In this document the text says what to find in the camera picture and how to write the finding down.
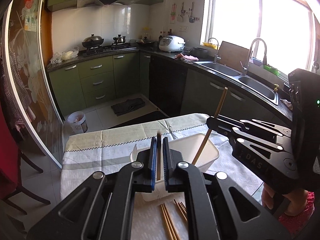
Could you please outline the dark-tipped wooden chopstick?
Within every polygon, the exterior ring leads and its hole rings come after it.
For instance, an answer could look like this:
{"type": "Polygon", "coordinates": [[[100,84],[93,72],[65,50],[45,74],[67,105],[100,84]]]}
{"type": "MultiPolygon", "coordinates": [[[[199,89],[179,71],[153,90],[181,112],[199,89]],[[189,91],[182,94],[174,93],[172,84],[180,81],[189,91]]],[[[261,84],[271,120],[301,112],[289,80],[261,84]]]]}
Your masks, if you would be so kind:
{"type": "Polygon", "coordinates": [[[184,207],[183,203],[182,202],[177,202],[176,200],[174,200],[174,203],[176,204],[177,208],[179,209],[182,218],[187,223],[188,222],[187,212],[186,212],[186,208],[184,207]]]}
{"type": "Polygon", "coordinates": [[[184,218],[187,219],[187,211],[186,211],[186,207],[184,206],[184,204],[182,202],[178,202],[178,207],[181,211],[181,213],[183,214],[184,218]]]}
{"type": "Polygon", "coordinates": [[[157,181],[159,181],[161,179],[161,147],[162,147],[162,142],[161,142],[161,138],[162,138],[162,135],[161,135],[161,132],[158,131],[157,132],[157,181]]]}

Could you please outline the clear plastic spoon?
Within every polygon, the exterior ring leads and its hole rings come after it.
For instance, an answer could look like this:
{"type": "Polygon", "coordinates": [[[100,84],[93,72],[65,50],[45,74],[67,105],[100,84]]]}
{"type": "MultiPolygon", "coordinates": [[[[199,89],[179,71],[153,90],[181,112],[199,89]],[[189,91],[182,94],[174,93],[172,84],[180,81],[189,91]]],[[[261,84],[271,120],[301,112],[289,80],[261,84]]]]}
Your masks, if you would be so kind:
{"type": "Polygon", "coordinates": [[[132,152],[130,153],[130,162],[136,161],[137,155],[138,155],[137,145],[135,144],[132,152]]]}

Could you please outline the light wooden chopstick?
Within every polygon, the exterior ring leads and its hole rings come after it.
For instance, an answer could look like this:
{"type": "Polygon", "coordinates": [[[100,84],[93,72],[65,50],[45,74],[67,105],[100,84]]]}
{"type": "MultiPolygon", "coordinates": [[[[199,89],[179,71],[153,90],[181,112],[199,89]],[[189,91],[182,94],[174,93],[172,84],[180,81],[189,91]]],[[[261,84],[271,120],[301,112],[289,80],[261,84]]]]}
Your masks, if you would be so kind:
{"type": "Polygon", "coordinates": [[[169,220],[169,216],[168,216],[168,214],[167,214],[167,212],[166,212],[166,209],[165,209],[165,207],[164,207],[163,204],[161,204],[160,207],[161,207],[161,211],[162,211],[162,215],[163,215],[163,220],[164,220],[165,228],[166,228],[166,230],[167,230],[169,239],[170,239],[170,240],[175,240],[176,237],[175,237],[173,228],[172,228],[172,226],[171,226],[171,223],[170,223],[170,220],[169,220]]]}
{"type": "Polygon", "coordinates": [[[176,237],[176,239],[180,240],[181,238],[180,238],[180,236],[179,236],[179,234],[178,234],[178,231],[176,230],[176,228],[175,228],[175,226],[174,226],[173,220],[172,220],[172,218],[171,218],[171,216],[170,216],[170,213],[169,213],[169,211],[168,211],[165,203],[163,203],[163,205],[164,205],[164,207],[165,207],[165,209],[166,209],[166,212],[167,212],[167,214],[168,214],[168,216],[169,216],[169,220],[170,220],[171,226],[172,226],[172,228],[173,228],[175,237],[176,237]]]}
{"type": "MultiPolygon", "coordinates": [[[[218,104],[217,109],[216,109],[216,111],[215,111],[215,114],[214,114],[214,116],[213,116],[214,119],[216,119],[216,118],[218,117],[218,115],[220,114],[220,112],[221,112],[221,108],[222,108],[223,103],[224,103],[224,101],[225,101],[227,92],[228,92],[228,88],[225,87],[225,88],[223,89],[223,92],[222,92],[222,95],[221,95],[219,104],[218,104]]],[[[204,147],[205,147],[205,145],[206,145],[206,143],[207,143],[207,141],[208,141],[208,139],[209,139],[209,137],[210,137],[210,134],[211,134],[211,132],[212,132],[213,125],[211,125],[210,122],[211,122],[211,121],[207,121],[208,131],[207,131],[206,135],[204,136],[204,139],[203,139],[203,141],[202,141],[202,143],[201,143],[201,145],[200,145],[200,148],[199,148],[199,150],[197,151],[197,153],[196,153],[196,155],[195,155],[195,157],[194,157],[194,159],[193,159],[193,161],[192,161],[192,164],[193,164],[193,165],[195,165],[196,162],[198,161],[198,159],[199,159],[199,157],[200,157],[200,155],[201,155],[201,153],[202,153],[202,151],[203,151],[203,149],[204,149],[204,147]]]]}

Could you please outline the dark floor mat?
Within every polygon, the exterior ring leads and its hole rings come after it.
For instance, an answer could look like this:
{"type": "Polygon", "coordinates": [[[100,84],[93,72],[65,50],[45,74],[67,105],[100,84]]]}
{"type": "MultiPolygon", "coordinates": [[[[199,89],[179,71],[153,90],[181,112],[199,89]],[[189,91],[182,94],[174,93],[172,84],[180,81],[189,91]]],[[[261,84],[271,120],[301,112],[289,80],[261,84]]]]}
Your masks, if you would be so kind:
{"type": "Polygon", "coordinates": [[[127,99],[124,102],[112,105],[111,108],[116,116],[121,116],[145,106],[145,101],[142,98],[127,99]]]}

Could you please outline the patterned light tablecloth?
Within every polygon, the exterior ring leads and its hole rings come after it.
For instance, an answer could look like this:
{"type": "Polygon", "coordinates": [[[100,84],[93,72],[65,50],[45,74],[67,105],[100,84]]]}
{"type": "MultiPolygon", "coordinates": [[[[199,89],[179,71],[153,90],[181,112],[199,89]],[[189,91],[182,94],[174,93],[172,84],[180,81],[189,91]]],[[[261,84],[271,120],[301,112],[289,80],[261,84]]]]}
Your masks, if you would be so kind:
{"type": "Polygon", "coordinates": [[[185,161],[192,162],[207,132],[207,119],[206,114],[194,113],[70,137],[63,156],[60,197],[66,198],[94,172],[112,174],[138,161],[155,189],[136,194],[131,238],[168,238],[160,208],[160,203],[165,202],[179,236],[187,239],[185,223],[173,207],[174,195],[165,190],[163,180],[157,180],[156,167],[149,165],[157,155],[152,139],[162,132],[170,147],[181,152],[185,161]]]}

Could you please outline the pink cloth on counter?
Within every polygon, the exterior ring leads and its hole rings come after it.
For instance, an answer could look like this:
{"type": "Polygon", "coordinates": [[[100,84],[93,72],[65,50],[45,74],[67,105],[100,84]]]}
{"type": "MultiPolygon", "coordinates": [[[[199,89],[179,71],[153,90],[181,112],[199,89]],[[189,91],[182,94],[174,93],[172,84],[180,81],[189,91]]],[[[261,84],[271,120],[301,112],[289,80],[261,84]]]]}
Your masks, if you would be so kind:
{"type": "Polygon", "coordinates": [[[197,57],[191,56],[191,55],[184,55],[182,53],[179,53],[175,55],[176,60],[181,60],[185,62],[197,62],[199,59],[197,57]]]}

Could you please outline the double stainless sink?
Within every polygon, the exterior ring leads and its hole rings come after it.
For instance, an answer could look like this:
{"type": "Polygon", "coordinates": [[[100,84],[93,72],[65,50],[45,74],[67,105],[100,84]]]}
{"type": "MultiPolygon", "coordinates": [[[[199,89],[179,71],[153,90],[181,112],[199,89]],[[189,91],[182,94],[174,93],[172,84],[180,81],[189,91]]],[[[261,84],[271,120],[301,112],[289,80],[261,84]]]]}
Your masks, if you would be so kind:
{"type": "Polygon", "coordinates": [[[213,70],[214,72],[217,72],[224,76],[230,77],[237,83],[240,83],[243,86],[255,91],[260,96],[264,97],[274,105],[278,105],[278,102],[279,102],[278,93],[274,92],[272,89],[270,89],[263,83],[260,83],[259,81],[251,78],[250,76],[243,75],[237,70],[234,70],[232,68],[229,68],[219,63],[214,63],[212,61],[200,61],[200,62],[195,62],[195,64],[201,67],[213,70]]]}

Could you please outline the dark pot by sink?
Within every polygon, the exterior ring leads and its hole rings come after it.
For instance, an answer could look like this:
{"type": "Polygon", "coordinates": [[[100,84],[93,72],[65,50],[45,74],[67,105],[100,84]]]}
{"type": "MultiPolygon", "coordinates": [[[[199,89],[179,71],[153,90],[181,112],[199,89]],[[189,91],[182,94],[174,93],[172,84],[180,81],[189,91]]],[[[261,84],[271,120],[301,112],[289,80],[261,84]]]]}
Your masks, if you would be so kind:
{"type": "Polygon", "coordinates": [[[203,48],[193,47],[190,54],[199,59],[206,59],[209,56],[209,51],[203,48]]]}

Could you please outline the white rice cooker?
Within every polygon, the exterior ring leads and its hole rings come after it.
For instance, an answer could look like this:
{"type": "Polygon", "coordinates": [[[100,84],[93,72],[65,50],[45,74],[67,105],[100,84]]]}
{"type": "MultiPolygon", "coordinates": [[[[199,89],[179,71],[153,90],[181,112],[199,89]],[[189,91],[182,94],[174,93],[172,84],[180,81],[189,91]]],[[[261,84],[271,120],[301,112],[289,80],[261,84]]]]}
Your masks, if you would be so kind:
{"type": "Polygon", "coordinates": [[[184,46],[184,39],[175,35],[163,37],[159,42],[159,49],[169,53],[182,51],[184,46]]]}

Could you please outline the green lower cabinets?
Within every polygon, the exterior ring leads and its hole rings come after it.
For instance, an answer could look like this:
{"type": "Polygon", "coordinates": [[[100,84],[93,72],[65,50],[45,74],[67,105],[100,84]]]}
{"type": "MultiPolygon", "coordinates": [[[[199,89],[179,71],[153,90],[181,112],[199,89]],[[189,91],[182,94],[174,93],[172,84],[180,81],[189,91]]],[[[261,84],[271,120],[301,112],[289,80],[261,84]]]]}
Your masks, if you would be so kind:
{"type": "Polygon", "coordinates": [[[140,92],[140,55],[120,53],[49,70],[63,116],[140,92]]]}

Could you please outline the yellow sponge basket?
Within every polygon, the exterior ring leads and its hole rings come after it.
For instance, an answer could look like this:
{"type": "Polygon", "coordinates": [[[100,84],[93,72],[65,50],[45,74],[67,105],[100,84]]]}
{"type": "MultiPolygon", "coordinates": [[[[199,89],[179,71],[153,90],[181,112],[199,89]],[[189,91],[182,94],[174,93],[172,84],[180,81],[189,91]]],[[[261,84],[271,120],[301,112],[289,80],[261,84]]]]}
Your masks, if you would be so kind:
{"type": "Polygon", "coordinates": [[[212,48],[217,50],[218,49],[218,45],[217,44],[212,44],[210,42],[203,42],[203,46],[208,47],[208,48],[212,48]]]}

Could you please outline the small steel pot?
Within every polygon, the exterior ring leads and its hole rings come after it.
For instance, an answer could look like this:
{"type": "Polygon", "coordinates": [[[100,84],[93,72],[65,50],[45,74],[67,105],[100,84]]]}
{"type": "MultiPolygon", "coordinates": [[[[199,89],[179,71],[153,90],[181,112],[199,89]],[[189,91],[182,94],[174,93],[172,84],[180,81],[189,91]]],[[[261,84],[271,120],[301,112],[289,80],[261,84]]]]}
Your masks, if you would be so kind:
{"type": "Polygon", "coordinates": [[[126,36],[118,34],[117,37],[113,38],[114,44],[124,44],[126,42],[126,36]]]}

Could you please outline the black wok with lid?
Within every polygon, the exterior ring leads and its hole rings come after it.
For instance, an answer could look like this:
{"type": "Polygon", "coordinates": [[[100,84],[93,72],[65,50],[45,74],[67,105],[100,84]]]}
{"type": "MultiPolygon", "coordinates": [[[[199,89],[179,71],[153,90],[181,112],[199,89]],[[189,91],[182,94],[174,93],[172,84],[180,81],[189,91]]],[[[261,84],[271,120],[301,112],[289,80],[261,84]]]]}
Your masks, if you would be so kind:
{"type": "Polygon", "coordinates": [[[91,34],[90,37],[85,38],[82,41],[82,46],[85,48],[95,48],[103,44],[104,38],[99,35],[91,34]]]}

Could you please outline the hanging ladle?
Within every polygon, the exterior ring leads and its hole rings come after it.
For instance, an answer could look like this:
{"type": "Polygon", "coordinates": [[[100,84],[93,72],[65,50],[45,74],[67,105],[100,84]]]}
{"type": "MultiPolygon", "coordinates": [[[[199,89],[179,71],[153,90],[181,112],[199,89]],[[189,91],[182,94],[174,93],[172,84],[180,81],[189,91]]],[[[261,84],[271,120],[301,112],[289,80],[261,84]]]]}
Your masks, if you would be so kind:
{"type": "Polygon", "coordinates": [[[193,10],[194,10],[194,2],[191,4],[191,9],[189,13],[189,23],[194,23],[195,22],[195,17],[193,16],[193,10]]]}

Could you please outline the glass sliding door with flowers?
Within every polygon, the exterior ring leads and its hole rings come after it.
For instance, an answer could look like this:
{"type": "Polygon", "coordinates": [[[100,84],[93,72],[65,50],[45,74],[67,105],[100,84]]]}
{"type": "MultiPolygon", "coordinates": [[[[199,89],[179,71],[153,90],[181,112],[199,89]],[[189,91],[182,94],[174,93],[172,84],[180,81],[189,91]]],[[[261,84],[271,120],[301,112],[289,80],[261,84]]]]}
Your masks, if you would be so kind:
{"type": "Polygon", "coordinates": [[[44,0],[11,0],[3,17],[4,72],[10,95],[39,149],[62,167],[62,120],[49,89],[41,46],[44,0]]]}

